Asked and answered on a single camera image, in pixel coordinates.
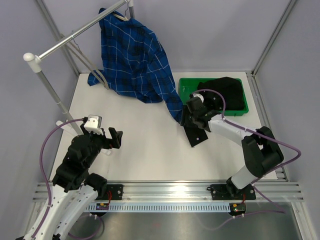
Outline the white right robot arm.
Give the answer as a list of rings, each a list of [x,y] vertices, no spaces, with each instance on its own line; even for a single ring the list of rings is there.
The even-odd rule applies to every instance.
[[[199,143],[196,140],[198,133],[208,132],[225,137],[242,148],[244,166],[226,181],[226,193],[230,198],[239,198],[245,188],[284,160],[284,155],[268,127],[250,129],[238,125],[227,120],[217,110],[208,109],[198,96],[193,96],[186,102],[181,125],[193,130],[193,133],[188,135],[191,145]]]

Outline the black button shirt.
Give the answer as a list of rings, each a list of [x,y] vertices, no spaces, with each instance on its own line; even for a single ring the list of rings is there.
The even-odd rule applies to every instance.
[[[221,78],[187,78],[179,80],[179,96],[183,103],[181,125],[191,147],[194,147],[208,139],[206,131],[196,128],[188,120],[189,109],[187,101],[196,90],[202,90],[204,105],[209,109],[222,111],[225,100],[225,116],[240,117],[249,112],[247,99],[241,79],[232,77]]]

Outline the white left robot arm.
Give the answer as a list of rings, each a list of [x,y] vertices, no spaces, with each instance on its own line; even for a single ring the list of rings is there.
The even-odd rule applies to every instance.
[[[102,128],[74,137],[62,163],[56,169],[48,199],[23,240],[64,240],[71,228],[94,200],[110,201],[115,189],[107,185],[107,179],[89,168],[101,150],[119,149],[122,131],[110,127],[110,138]]]

